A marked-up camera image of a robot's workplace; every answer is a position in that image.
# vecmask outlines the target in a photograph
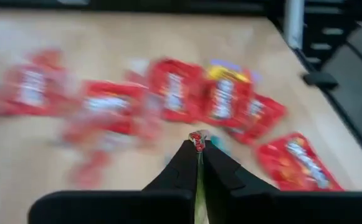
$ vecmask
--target wooden surface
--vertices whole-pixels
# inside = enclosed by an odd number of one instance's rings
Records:
[[[262,75],[257,91],[290,112],[261,142],[300,131],[345,189],[362,190],[362,150],[321,92],[300,80],[303,67],[266,19],[0,11],[0,80],[25,54],[52,46],[64,51],[74,88],[86,78],[121,80],[133,57],[169,56],[204,66],[221,58],[255,70]],[[37,198],[73,188],[69,170],[77,156],[54,144],[61,124],[55,118],[0,118],[0,223],[25,223]],[[220,129],[166,123],[156,147],[113,154],[102,189],[142,189],[188,133],[202,128],[222,136],[232,156],[271,183],[252,149]]]

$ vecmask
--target yellow label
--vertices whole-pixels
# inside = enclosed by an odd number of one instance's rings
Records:
[[[229,70],[226,67],[220,65],[212,66],[209,71],[209,78],[213,80],[218,80],[220,78],[229,78],[236,79],[242,82],[250,82],[250,80],[242,73],[236,72],[234,70]]]

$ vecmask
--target wooden floor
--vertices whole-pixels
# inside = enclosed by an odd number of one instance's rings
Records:
[[[0,80],[29,52],[52,46],[64,51],[74,88],[83,79],[121,80],[134,57],[169,56],[204,66],[221,58],[255,70],[262,76],[257,91],[289,110],[261,142],[300,131],[345,189],[362,190],[362,150],[321,92],[300,80],[303,67],[266,19],[0,11]],[[77,156],[55,144],[61,125],[57,118],[0,118],[0,223],[26,223],[37,198],[73,188],[69,170]],[[155,147],[113,153],[102,189],[142,189],[188,133],[202,128],[223,137],[232,156],[273,184],[256,163],[254,150],[222,130],[166,123]]]

